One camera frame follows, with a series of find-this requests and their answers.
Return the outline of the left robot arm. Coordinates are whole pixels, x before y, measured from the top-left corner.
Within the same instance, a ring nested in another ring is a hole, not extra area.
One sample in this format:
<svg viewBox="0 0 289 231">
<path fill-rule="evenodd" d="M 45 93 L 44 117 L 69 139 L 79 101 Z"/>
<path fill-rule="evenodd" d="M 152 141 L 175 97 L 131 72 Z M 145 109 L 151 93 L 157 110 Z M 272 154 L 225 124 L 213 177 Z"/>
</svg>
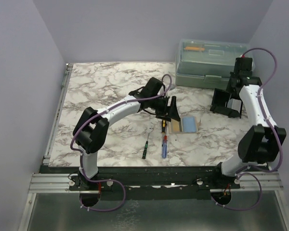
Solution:
<svg viewBox="0 0 289 231">
<path fill-rule="evenodd" d="M 181 120 L 176 97 L 166 95 L 169 89 L 162 80 L 152 77 L 145 86 L 131 91 L 115 104 L 98 110 L 88 107 L 83 111 L 73 130 L 70 148 L 80 152 L 79 171 L 83 175 L 80 183 L 86 190 L 92 190 L 97 185 L 98 151 L 104 145 L 108 129 L 113 124 L 147 108 L 153 109 L 153 115 L 158 119 Z"/>
</svg>

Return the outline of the gold black credit card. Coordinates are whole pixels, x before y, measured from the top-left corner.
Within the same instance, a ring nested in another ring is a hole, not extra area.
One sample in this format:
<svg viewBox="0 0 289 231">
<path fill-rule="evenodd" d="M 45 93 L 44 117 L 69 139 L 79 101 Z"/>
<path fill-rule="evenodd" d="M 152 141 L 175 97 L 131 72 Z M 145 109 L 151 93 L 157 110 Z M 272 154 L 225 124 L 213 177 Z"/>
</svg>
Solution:
<svg viewBox="0 0 289 231">
<path fill-rule="evenodd" d="M 181 121 L 172 120 L 171 121 L 171 131 L 172 133 L 180 133 L 182 132 L 182 124 Z"/>
</svg>

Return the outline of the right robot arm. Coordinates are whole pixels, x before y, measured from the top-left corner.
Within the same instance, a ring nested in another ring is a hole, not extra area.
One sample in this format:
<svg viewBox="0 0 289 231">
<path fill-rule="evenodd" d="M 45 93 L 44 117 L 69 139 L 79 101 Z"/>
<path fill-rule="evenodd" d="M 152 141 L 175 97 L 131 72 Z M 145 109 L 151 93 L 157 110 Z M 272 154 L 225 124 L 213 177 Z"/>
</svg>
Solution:
<svg viewBox="0 0 289 231">
<path fill-rule="evenodd" d="M 229 177 L 234 177 L 249 166 L 265 164 L 282 157 L 286 130 L 280 128 L 270 115 L 263 93 L 263 83 L 252 75 L 252 58 L 236 58 L 234 70 L 226 90 L 215 89 L 210 110 L 229 118 L 241 117 L 241 110 L 228 107 L 231 99 L 239 100 L 245 108 L 250 129 L 237 147 L 237 155 L 219 164 L 220 172 L 212 176 L 216 188 L 224 188 Z"/>
</svg>

